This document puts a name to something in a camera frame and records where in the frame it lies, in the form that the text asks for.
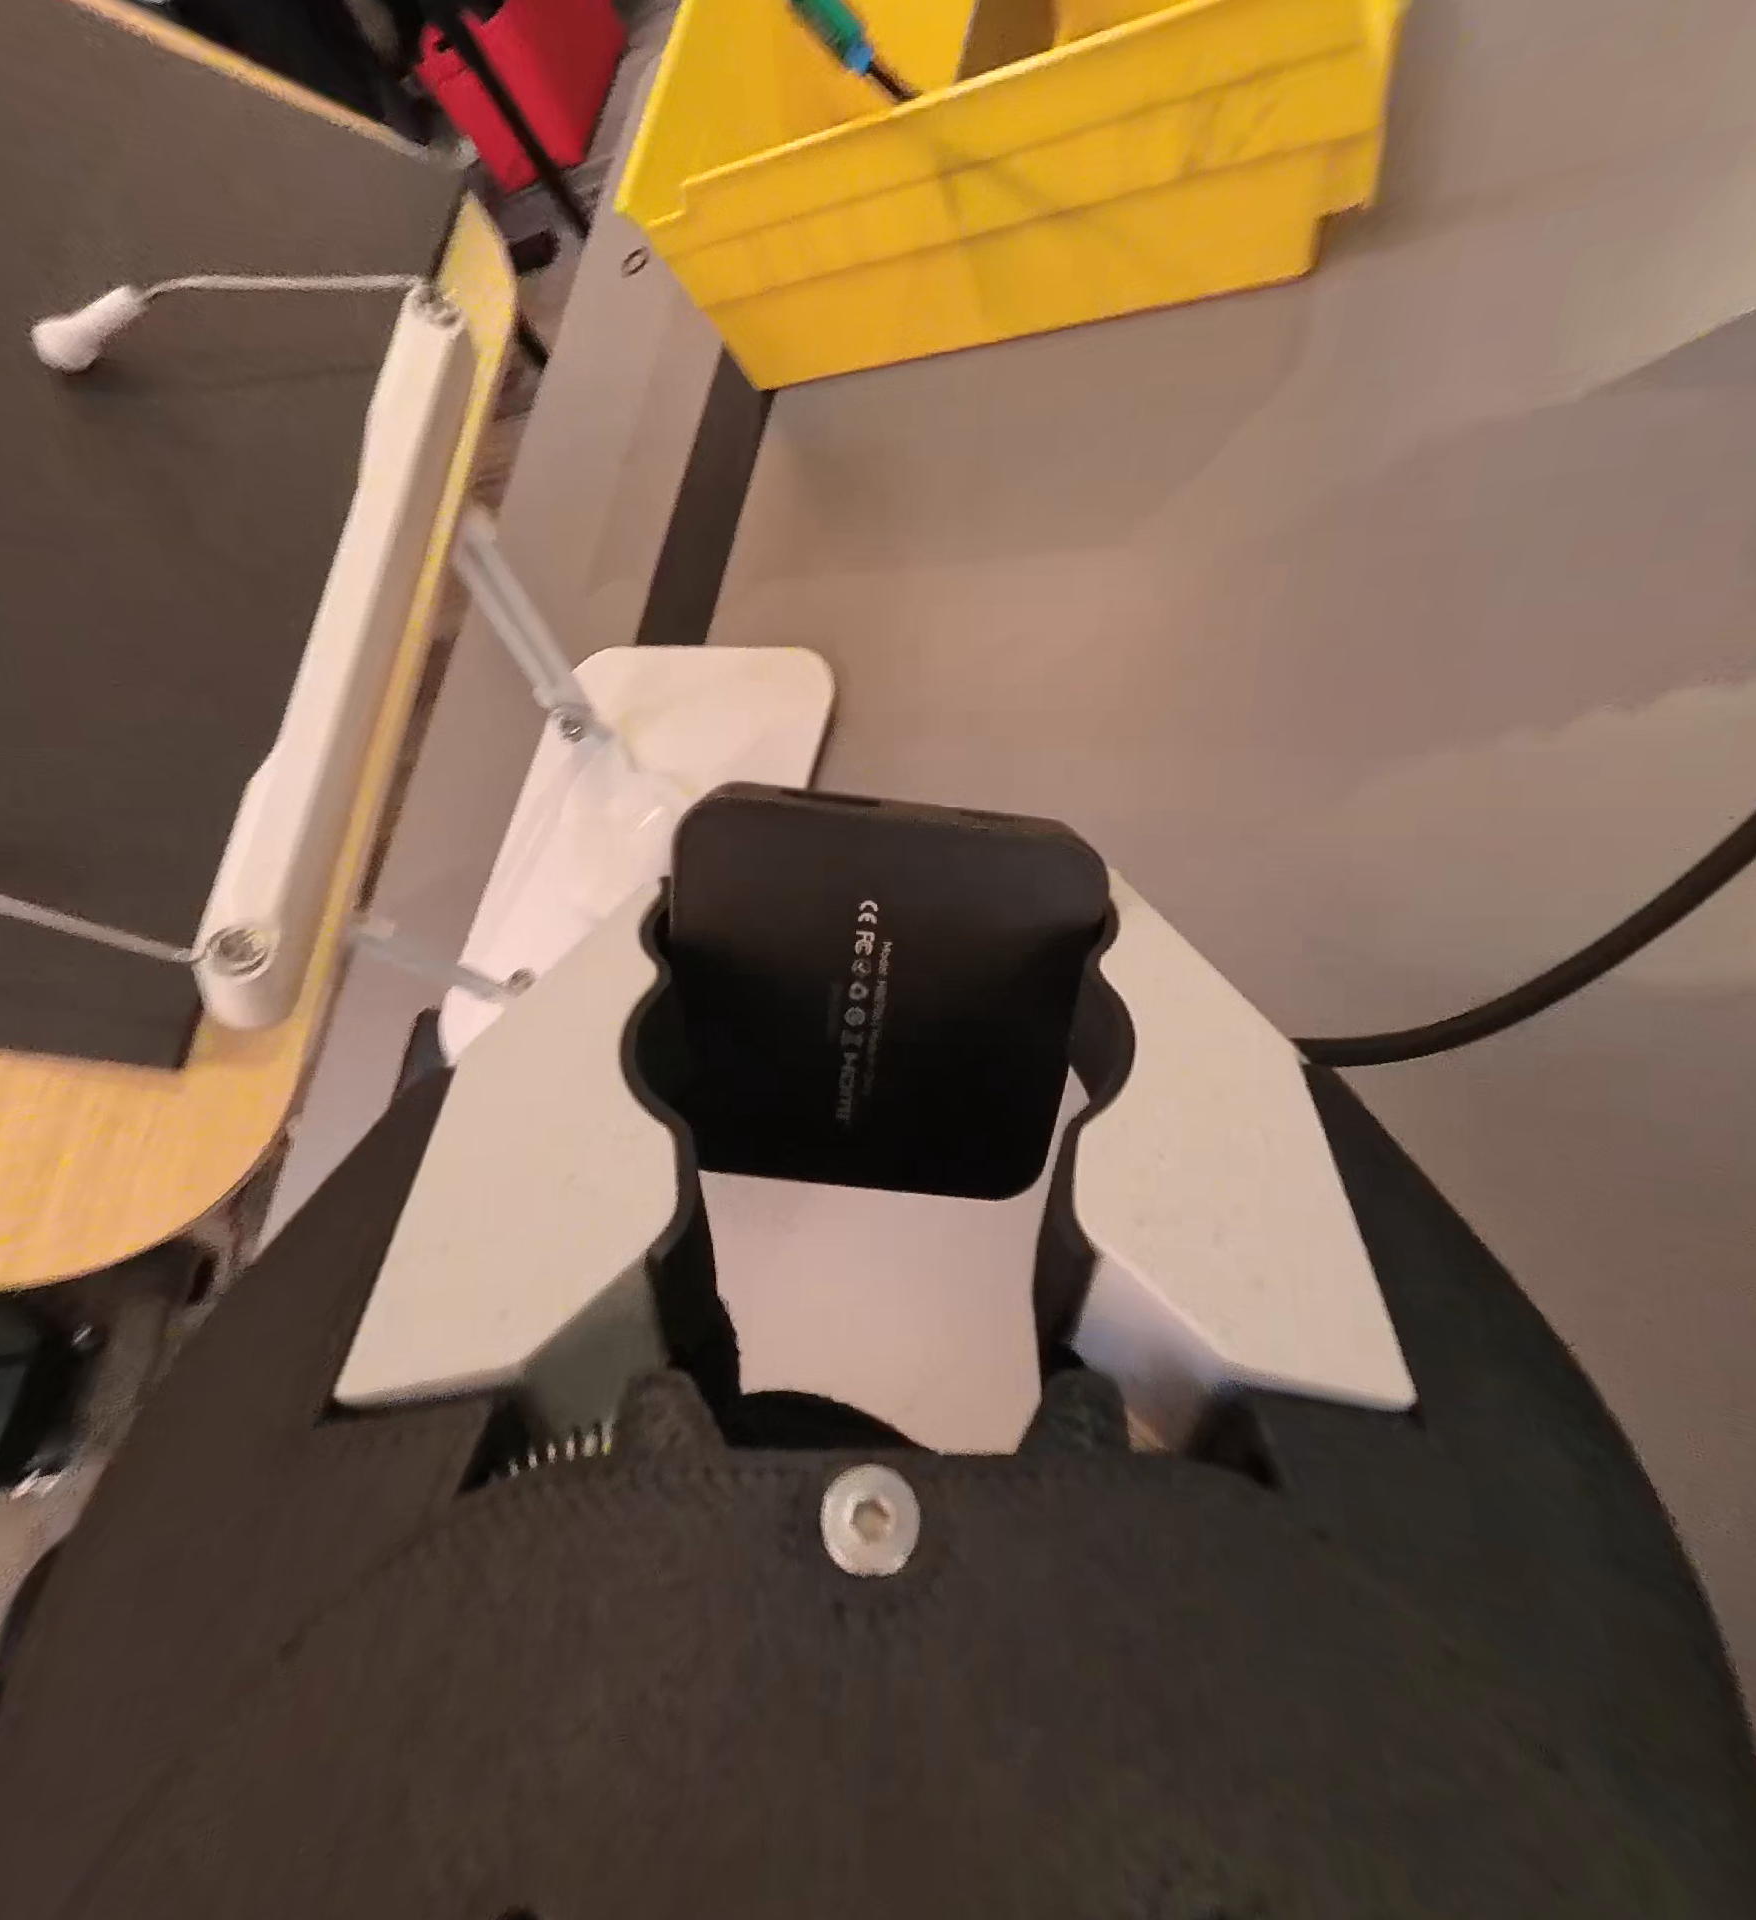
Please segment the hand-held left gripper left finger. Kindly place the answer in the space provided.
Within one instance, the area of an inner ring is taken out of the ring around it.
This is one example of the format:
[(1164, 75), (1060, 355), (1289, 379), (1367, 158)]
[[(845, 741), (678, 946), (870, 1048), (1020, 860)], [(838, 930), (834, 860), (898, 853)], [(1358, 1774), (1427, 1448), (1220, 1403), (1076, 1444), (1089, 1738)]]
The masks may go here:
[(683, 1165), (624, 1062), (660, 990), (661, 900), (632, 892), (459, 1055), (342, 1403), (527, 1392), (536, 1412), (615, 1412), (666, 1363), (651, 1255), (678, 1218)]

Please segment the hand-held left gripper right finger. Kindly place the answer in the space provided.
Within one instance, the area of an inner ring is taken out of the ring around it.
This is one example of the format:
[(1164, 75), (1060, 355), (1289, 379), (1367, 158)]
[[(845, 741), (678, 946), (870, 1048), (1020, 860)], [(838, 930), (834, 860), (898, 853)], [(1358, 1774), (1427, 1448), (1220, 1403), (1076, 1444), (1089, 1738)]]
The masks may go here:
[(1089, 1091), (1070, 1223), (1089, 1289), (1070, 1347), (1139, 1426), (1202, 1426), (1237, 1392), (1401, 1412), (1416, 1383), (1297, 1044), (1112, 883), (1098, 983), (1132, 1061)]

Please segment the black HDMI adapter box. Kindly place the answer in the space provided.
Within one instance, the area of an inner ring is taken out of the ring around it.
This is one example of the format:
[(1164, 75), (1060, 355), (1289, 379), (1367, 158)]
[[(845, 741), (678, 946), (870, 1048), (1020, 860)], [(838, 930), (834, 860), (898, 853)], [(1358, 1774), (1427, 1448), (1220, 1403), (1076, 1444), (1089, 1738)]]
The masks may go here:
[(1051, 817), (727, 783), (674, 842), (702, 1172), (1010, 1203), (1051, 1158), (1104, 857)]

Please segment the yellow plastic bin with divider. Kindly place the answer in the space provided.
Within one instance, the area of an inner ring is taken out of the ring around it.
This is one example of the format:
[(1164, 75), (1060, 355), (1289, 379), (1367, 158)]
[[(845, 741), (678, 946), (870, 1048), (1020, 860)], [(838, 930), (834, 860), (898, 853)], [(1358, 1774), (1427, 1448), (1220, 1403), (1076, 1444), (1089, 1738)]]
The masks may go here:
[(751, 388), (1289, 285), (1377, 194), (1395, 0), (693, 0), (615, 206)]

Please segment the white stand base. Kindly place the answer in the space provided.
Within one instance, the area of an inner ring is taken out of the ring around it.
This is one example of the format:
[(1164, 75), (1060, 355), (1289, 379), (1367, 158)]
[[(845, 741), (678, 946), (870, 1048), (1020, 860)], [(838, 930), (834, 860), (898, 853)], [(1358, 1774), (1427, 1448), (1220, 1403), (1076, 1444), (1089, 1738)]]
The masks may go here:
[(551, 718), (511, 802), (459, 963), (545, 979), (622, 904), (652, 900), (693, 802), (718, 783), (815, 778), (838, 679), (811, 647), (601, 647), (581, 718)]

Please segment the wooden board with black mat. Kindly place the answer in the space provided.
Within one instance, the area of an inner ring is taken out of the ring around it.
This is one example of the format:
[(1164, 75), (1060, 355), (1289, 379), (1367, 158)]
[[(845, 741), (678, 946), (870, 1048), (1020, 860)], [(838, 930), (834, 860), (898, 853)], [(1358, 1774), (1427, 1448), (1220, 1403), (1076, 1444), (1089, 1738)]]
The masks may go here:
[(0, 3), (0, 892), (198, 946), (361, 477), (398, 293), (168, 297), (91, 374), (28, 326), (177, 272), (418, 272), (474, 394), (289, 1021), (0, 919), (0, 1289), (215, 1215), (314, 1072), (511, 336), (451, 163), (130, 3)]

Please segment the red plastic bin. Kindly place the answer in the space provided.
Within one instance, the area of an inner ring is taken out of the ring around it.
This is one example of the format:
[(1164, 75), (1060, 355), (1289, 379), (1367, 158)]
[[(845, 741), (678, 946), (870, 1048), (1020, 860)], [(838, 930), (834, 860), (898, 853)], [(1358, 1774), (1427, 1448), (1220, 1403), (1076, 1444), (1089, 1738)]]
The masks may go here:
[(502, 194), (587, 163), (624, 63), (624, 17), (609, 0), (459, 0), (418, 3), (418, 84), (474, 140)]

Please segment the clear acrylic stand post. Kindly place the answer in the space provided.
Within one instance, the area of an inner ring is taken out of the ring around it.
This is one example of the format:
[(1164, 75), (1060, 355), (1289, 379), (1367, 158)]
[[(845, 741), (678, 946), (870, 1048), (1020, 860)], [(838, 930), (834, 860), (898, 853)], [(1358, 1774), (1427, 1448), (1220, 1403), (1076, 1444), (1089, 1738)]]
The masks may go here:
[(465, 511), (451, 556), (492, 640), (521, 666), (551, 732), (567, 745), (567, 790), (561, 801), (566, 834), (587, 853), (661, 848), (683, 813), (683, 794), (645, 773), (609, 718), (593, 704), (551, 620), (508, 562), (498, 521), (483, 504)]

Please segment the white bracket bar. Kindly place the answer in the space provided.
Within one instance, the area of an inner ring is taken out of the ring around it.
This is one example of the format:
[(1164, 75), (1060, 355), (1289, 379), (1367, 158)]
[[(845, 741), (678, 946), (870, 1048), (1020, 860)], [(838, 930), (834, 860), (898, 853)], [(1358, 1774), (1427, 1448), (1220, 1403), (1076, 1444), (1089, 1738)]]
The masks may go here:
[(198, 924), (193, 990), (225, 1033), (270, 1033), (305, 995), (467, 394), (465, 319), (418, 285), (363, 410), (357, 495), (280, 732), (244, 790)]

